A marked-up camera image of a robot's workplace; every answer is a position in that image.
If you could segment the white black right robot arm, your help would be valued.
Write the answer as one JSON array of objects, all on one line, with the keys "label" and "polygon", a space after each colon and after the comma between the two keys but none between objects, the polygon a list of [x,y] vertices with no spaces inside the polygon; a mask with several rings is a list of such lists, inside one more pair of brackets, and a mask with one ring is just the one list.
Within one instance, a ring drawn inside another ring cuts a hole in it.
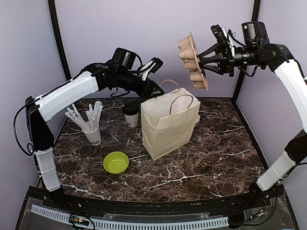
[{"label": "white black right robot arm", "polygon": [[[206,72],[213,85],[211,90],[200,90],[202,97],[231,97],[235,80]],[[270,166],[282,153],[287,143],[302,129],[300,115],[288,90],[269,68],[258,70],[253,78],[245,77],[236,102],[255,138],[264,164]],[[289,196],[307,197],[307,166],[297,167],[284,186]]]}]

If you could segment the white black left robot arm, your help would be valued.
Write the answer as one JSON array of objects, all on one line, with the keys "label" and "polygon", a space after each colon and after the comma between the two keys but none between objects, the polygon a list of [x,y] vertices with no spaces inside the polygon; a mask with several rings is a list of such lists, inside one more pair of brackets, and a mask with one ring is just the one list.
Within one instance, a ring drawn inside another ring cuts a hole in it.
[{"label": "white black left robot arm", "polygon": [[54,161],[55,141],[48,121],[76,101],[106,88],[122,88],[127,92],[135,92],[143,99],[163,95],[161,87],[149,78],[149,74],[156,73],[162,65],[162,60],[155,57],[135,71],[125,70],[123,65],[111,60],[107,63],[92,63],[73,79],[36,98],[30,96],[25,100],[18,112],[25,110],[30,141],[27,148],[20,149],[26,155],[34,156],[45,188],[51,192],[48,199],[57,209],[65,208],[68,199],[58,191],[61,184]]}]

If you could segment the white paper coffee cup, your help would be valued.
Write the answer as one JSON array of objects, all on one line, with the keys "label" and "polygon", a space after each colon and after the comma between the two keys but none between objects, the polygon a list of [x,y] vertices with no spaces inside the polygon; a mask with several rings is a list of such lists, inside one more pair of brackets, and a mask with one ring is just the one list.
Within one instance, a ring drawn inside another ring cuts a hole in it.
[{"label": "white paper coffee cup", "polygon": [[124,115],[127,125],[131,128],[137,127],[138,121],[139,121],[139,113],[136,113],[134,115]]}]

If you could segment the brown paper takeout bag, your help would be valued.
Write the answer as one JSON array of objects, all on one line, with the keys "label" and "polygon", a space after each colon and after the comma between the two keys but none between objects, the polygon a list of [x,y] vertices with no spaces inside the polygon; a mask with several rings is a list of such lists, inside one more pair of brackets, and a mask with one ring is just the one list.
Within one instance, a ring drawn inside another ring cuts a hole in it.
[{"label": "brown paper takeout bag", "polygon": [[154,161],[190,141],[200,105],[181,86],[141,103],[142,144]]}]

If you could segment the brown cardboard cup carrier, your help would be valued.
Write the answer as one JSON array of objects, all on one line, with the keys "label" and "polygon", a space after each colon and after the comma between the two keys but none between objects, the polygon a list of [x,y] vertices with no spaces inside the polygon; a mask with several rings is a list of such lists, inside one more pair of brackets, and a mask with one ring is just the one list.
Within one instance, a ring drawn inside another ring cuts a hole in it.
[{"label": "brown cardboard cup carrier", "polygon": [[208,79],[204,69],[199,67],[200,59],[198,50],[191,32],[178,42],[179,58],[182,60],[184,68],[190,72],[190,80],[196,89],[209,90]]}]

